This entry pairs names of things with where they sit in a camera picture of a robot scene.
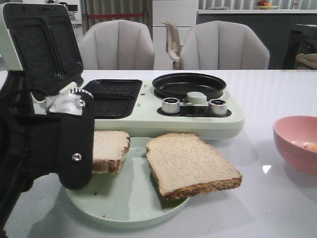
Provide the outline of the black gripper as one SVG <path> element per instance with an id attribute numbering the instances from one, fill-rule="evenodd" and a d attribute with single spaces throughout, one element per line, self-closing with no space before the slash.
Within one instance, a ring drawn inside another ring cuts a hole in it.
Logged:
<path id="1" fill-rule="evenodd" d="M 68 189 L 84 187 L 92 176 L 94 99 L 72 89 L 79 116 L 36 114 L 31 95 L 47 96 L 27 86 L 23 71 L 9 71 L 0 90 L 0 225 L 4 227 L 20 194 L 35 179 L 55 173 Z"/>

